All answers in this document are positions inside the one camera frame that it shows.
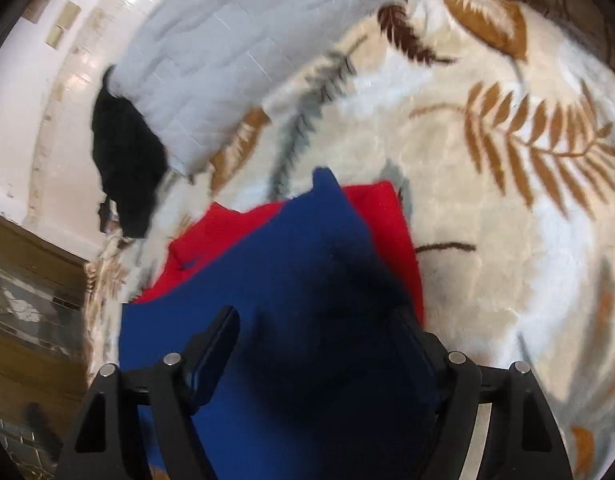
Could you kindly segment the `red and blue knit sweater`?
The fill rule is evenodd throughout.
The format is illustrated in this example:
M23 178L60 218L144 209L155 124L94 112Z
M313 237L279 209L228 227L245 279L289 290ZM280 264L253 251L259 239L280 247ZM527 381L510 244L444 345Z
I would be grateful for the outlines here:
M417 479L437 390L402 322L414 247L388 182L309 192L239 214L212 208L189 233L199 271L122 314L120 363L185 347L222 307L240 334L194 426L222 479Z

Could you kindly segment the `wooden glass wardrobe door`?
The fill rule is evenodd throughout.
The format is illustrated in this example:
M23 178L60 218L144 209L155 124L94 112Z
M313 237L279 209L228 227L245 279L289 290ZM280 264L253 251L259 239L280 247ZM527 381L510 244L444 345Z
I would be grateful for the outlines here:
M0 444L53 476L86 390L84 261L0 215Z

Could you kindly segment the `black garment pile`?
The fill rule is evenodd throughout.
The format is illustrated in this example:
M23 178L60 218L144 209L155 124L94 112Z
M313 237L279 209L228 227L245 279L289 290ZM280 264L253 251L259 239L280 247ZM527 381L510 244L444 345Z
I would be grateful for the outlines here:
M99 229L117 214L124 236L143 238L168 168L166 151L134 104L111 93L112 73L108 67L103 74L91 118L91 156L104 193Z

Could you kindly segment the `leaf pattern fleece blanket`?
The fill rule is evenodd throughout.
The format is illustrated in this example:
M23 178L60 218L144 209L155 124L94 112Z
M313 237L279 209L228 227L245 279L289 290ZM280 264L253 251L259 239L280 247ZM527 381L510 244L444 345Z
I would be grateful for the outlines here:
M515 0L389 0L250 108L201 171L170 167L147 237L87 264L85 356L118 358L121 305L212 200L245 210L312 170L388 180L425 321L475 361L531 364L575 478L615 459L615 76Z

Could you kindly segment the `grey quilted pillow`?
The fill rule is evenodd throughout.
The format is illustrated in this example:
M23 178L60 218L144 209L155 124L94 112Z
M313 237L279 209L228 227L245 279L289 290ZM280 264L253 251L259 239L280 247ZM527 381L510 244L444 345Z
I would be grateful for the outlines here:
M180 174L201 171L240 118L389 0L164 0L108 87L129 99Z

